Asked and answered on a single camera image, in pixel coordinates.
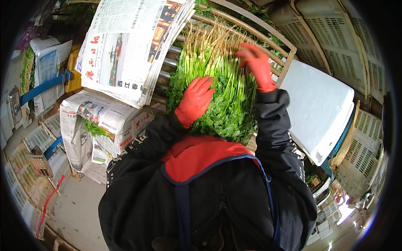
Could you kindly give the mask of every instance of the red rubber glove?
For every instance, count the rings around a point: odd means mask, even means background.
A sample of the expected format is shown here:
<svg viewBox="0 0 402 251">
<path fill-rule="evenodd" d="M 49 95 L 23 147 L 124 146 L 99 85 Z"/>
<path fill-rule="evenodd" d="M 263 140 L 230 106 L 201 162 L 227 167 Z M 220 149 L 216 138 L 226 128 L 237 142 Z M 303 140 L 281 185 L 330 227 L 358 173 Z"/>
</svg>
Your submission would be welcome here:
<svg viewBox="0 0 402 251">
<path fill-rule="evenodd" d="M 247 66 L 249 72 L 253 73 L 260 92 L 271 92 L 277 88 L 272 81 L 269 58 L 262 50 L 254 45 L 242 43 L 240 51 L 234 55 L 243 57 L 240 67 Z"/>
<path fill-rule="evenodd" d="M 215 87 L 210 88 L 214 78 L 196 77 L 184 91 L 183 98 L 174 110 L 178 120 L 186 129 L 199 119 L 208 109 Z"/>
</svg>

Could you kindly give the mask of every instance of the bundle of cilantro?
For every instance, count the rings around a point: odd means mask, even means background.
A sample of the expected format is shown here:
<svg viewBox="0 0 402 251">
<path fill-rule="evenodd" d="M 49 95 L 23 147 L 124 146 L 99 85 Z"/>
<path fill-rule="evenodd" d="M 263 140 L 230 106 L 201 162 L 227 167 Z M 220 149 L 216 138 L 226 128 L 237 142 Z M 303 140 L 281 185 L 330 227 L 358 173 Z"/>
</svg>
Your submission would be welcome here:
<svg viewBox="0 0 402 251">
<path fill-rule="evenodd" d="M 216 91 L 205 114 L 191 127 L 195 135 L 219 135 L 231 142 L 246 144 L 257 129 L 253 110 L 256 95 L 254 76 L 239 68 L 233 53 L 241 43 L 220 26 L 208 32 L 191 28 L 183 44 L 177 71 L 171 73 L 166 92 L 168 112 L 180 103 L 184 90 L 197 76 L 214 77 Z"/>
</svg>

